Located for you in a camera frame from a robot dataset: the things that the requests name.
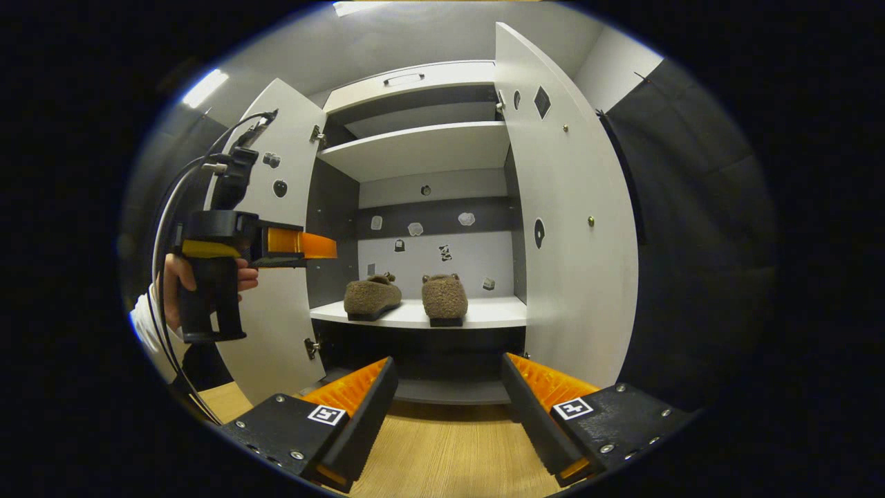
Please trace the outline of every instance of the fuzzy slipper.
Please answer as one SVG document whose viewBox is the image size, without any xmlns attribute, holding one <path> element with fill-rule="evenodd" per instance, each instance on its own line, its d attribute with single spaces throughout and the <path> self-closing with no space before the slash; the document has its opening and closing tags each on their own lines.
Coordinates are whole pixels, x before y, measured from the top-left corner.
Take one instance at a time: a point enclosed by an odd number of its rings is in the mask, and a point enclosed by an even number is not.
<svg viewBox="0 0 885 498">
<path fill-rule="evenodd" d="M 458 274 L 424 275 L 421 298 L 431 327 L 460 327 L 467 314 L 467 294 Z"/>
<path fill-rule="evenodd" d="M 366 280 L 350 282 L 344 292 L 344 311 L 348 320 L 374 322 L 403 302 L 396 280 L 390 273 L 370 276 Z"/>
</svg>

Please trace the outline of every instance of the hand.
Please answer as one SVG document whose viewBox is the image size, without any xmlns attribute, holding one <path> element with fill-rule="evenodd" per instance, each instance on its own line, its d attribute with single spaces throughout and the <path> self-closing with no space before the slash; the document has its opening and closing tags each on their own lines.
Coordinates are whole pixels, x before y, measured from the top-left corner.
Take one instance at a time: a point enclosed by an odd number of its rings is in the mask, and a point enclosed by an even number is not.
<svg viewBox="0 0 885 498">
<path fill-rule="evenodd" d="M 249 263 L 246 260 L 237 258 L 236 290 L 238 292 L 258 287 L 258 269 L 246 268 L 248 266 Z M 190 267 L 190 263 L 175 254 L 167 254 L 163 264 L 163 311 L 165 312 L 166 324 L 172 330 L 176 330 L 181 326 L 177 281 L 181 281 L 181 285 L 191 292 L 196 290 L 196 279 L 194 278 L 194 270 Z M 159 287 L 158 276 L 155 288 L 159 289 Z M 237 294 L 236 300 L 242 301 L 242 296 Z"/>
</svg>

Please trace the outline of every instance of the cabinet handle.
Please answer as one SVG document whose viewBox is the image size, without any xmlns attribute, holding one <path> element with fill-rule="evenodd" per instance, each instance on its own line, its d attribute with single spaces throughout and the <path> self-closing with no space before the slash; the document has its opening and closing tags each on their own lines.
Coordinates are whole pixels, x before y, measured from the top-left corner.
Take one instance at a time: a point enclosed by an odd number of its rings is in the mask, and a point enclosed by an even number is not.
<svg viewBox="0 0 885 498">
<path fill-rule="evenodd" d="M 390 80 L 395 80 L 396 78 L 404 78 L 405 76 L 414 76 L 415 74 L 418 75 L 420 80 L 424 79 L 424 73 L 400 74 L 399 76 L 394 76 L 393 78 L 388 78 L 387 80 L 384 80 L 384 86 L 391 86 Z"/>
</svg>

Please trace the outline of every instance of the cabinet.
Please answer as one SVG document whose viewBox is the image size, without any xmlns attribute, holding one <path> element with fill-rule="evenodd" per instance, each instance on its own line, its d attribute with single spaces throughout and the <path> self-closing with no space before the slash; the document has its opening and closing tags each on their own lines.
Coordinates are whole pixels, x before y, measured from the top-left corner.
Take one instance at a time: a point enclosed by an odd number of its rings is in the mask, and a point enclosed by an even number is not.
<svg viewBox="0 0 885 498">
<path fill-rule="evenodd" d="M 249 337 L 219 344 L 253 404 L 340 377 L 348 358 L 359 361 L 370 343 L 417 347 L 402 362 L 401 399 L 507 402 L 488 356 L 500 350 L 526 350 L 532 360 L 595 385 L 615 382 L 638 284 L 635 225 L 619 162 L 568 76 L 510 27 L 489 28 L 496 30 L 494 61 L 375 75 L 333 90 L 323 109 L 275 80 L 247 111 L 280 109 L 252 147 L 278 154 L 281 164 L 253 168 L 237 209 L 319 230 L 308 222 L 307 199 L 314 168 L 325 164 L 360 185 L 359 209 L 348 218 L 359 246 L 353 276 L 366 278 L 370 262 L 383 273 L 404 261 L 394 258 L 433 249 L 422 245 L 438 244 L 434 237 L 458 240 L 451 261 L 393 272 L 404 305 L 376 323 L 346 323 L 340 301 L 311 309 L 302 268 L 263 271 L 241 303 Z M 233 136 L 249 124 L 243 126 Z M 311 140 L 314 127 L 327 135 L 325 146 Z M 273 194 L 278 180 L 289 186 L 283 198 Z M 432 186 L 432 199 L 419 197 L 423 183 Z M 475 223 L 453 229 L 461 209 L 475 213 Z M 439 213 L 446 215 L 437 221 Z M 377 233 L 367 228 L 374 216 L 383 220 Z M 406 226 L 416 216 L 432 221 L 411 237 Z M 404 253 L 389 244 L 396 238 Z M 459 246 L 471 250 L 459 253 Z M 419 273 L 455 267 L 465 268 L 457 271 L 466 276 L 470 302 L 465 326 L 429 329 L 415 294 Z M 494 290 L 482 287 L 484 272 L 500 275 Z M 312 360 L 306 338 L 323 344 Z"/>
</svg>

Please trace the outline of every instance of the open cabinet door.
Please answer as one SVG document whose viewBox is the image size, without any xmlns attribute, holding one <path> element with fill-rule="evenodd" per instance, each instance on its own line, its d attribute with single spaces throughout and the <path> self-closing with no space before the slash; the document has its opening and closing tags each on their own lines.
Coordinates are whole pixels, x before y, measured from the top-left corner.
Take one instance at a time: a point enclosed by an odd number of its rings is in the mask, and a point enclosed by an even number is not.
<svg viewBox="0 0 885 498">
<path fill-rule="evenodd" d="M 323 129 L 326 114 L 307 97 L 279 79 L 255 99 L 243 117 L 279 109 L 277 118 L 250 146 L 259 160 L 252 168 L 246 196 L 237 211 L 255 213 L 261 220 L 304 226 L 307 194 L 319 140 L 310 141 L 314 125 Z M 236 129 L 231 143 L 258 119 Z M 280 165 L 271 168 L 263 162 L 266 152 L 280 156 Z M 215 176 L 209 184 L 204 208 L 208 209 L 215 190 Z M 282 180 L 283 197 L 273 191 Z M 316 340 L 307 302 L 303 268 L 264 268 L 258 287 L 242 292 L 240 321 L 248 337 L 217 343 L 231 377 L 252 405 L 275 393 L 296 394 L 326 375 L 319 355 L 311 360 L 304 340 Z"/>
<path fill-rule="evenodd" d="M 633 208 L 618 157 L 568 75 L 500 22 L 495 87 L 522 199 L 526 350 L 534 362 L 612 385 L 630 343 L 638 284 Z"/>
</svg>

